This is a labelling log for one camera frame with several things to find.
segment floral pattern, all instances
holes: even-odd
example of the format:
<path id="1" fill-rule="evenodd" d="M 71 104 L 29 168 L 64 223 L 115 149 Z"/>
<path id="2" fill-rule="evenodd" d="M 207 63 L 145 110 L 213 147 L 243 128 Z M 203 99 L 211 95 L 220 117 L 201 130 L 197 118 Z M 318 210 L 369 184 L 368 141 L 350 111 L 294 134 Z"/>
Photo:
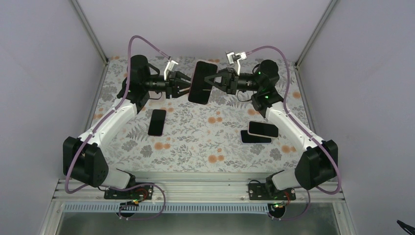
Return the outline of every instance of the floral pattern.
<path id="1" fill-rule="evenodd" d="M 181 57 L 176 68 L 191 77 L 197 59 Z M 226 58 L 210 60 L 219 69 L 228 67 Z M 261 62 L 250 59 L 241 62 L 241 72 L 250 72 Z M 149 58 L 163 70 L 166 59 Z M 284 63 L 277 60 L 280 80 L 277 91 L 283 95 L 287 83 Z M 110 109 L 126 76 L 127 58 L 114 57 L 101 91 L 93 122 Z M 301 94 L 291 63 L 291 86 L 287 99 L 293 113 L 308 125 Z M 239 93 L 240 100 L 250 99 L 252 92 Z M 153 109 L 167 111 L 163 135 L 148 136 Z M 293 168 L 300 159 L 285 136 L 271 144 L 242 144 L 240 130 L 251 120 L 266 122 L 250 102 L 239 102 L 235 95 L 212 89 L 207 105 L 191 103 L 187 95 L 176 99 L 149 100 L 140 113 L 129 120 L 113 141 L 102 149 L 109 165 L 128 171 L 164 172 L 276 172 Z"/>

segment smartphone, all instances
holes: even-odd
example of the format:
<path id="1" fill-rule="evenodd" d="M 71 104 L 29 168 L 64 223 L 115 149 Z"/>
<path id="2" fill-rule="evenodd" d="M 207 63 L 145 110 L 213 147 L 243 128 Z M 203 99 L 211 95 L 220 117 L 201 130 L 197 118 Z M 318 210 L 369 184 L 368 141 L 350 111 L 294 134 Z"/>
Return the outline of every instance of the smartphone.
<path id="1" fill-rule="evenodd" d="M 215 75 L 217 72 L 218 66 L 216 64 L 209 61 L 198 61 L 190 81 L 189 98 L 187 100 L 193 103 L 207 104 L 212 85 L 205 82 L 205 77 Z"/>
<path id="2" fill-rule="evenodd" d="M 163 134 L 166 110 L 155 109 L 151 114 L 150 126 L 148 127 L 149 136 L 161 136 Z"/>
<path id="3" fill-rule="evenodd" d="M 247 130 L 241 131 L 241 141 L 242 143 L 271 143 L 271 138 L 251 136 L 248 134 Z"/>
<path id="4" fill-rule="evenodd" d="M 278 128 L 275 125 L 258 121 L 249 122 L 248 133 L 252 136 L 278 138 Z"/>

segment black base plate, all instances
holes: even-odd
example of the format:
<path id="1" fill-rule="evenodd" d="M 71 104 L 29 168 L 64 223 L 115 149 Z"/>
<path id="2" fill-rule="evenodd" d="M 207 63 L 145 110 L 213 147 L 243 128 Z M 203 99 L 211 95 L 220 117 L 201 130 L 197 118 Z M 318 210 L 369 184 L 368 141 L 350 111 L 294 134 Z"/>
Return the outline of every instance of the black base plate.
<path id="1" fill-rule="evenodd" d="M 151 189 L 151 192 L 148 192 L 147 198 L 146 198 L 146 200 L 151 200 L 152 196 L 153 196 L 153 190 L 154 189 L 153 189 L 153 186 L 150 186 L 150 185 L 145 185 L 145 186 L 138 187 L 138 188 L 135 188 L 133 190 L 124 191 L 124 192 L 109 189 L 108 191 L 105 192 L 104 199 L 121 199 L 121 200 L 124 200 L 124 199 L 127 199 L 127 200 L 128 199 L 131 199 L 131 200 L 140 199 L 141 195 L 142 195 L 142 192 L 140 192 L 140 191 L 137 192 L 137 190 L 140 189 L 140 188 L 145 189 L 147 192 L 148 192 L 149 189 Z"/>
<path id="2" fill-rule="evenodd" d="M 293 188 L 287 188 L 277 192 L 272 197 L 269 195 L 268 191 L 265 189 L 265 184 L 259 183 L 249 183 L 248 184 L 248 192 L 249 192 L 249 200 L 252 201 L 272 201 L 272 200 L 281 200 L 287 201 L 288 198 L 284 192 L 287 192 L 290 195 L 290 200 L 294 201 L 296 199 L 296 193 L 291 193 Z"/>

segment gray wall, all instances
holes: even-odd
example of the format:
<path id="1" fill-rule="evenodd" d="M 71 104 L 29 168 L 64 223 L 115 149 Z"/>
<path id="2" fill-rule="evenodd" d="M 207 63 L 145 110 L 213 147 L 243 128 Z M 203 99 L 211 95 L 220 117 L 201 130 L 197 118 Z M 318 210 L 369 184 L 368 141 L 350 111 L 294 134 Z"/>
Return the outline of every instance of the gray wall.
<path id="1" fill-rule="evenodd" d="M 330 0 L 78 0 L 107 56 L 139 34 L 172 57 L 278 45 L 296 61 Z M 158 55 L 135 43 L 133 55 Z M 253 56 L 276 58 L 271 50 Z"/>
<path id="2" fill-rule="evenodd" d="M 415 226 L 414 62 L 412 0 L 341 0 L 300 69 L 358 234 Z"/>
<path id="3" fill-rule="evenodd" d="M 37 234 L 103 63 L 68 0 L 0 7 L 0 231 Z"/>

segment gray floor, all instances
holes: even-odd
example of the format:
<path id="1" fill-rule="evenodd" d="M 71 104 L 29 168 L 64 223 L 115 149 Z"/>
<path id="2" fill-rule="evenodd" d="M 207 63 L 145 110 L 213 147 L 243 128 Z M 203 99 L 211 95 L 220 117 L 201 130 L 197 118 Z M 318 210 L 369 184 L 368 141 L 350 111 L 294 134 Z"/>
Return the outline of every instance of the gray floor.
<path id="1" fill-rule="evenodd" d="M 301 213 L 291 204 L 284 217 Z M 114 213 L 65 213 L 60 235 L 336 235 L 331 204 L 312 204 L 301 219 L 271 221 L 261 214 L 163 214 L 149 221 L 119 220 Z"/>

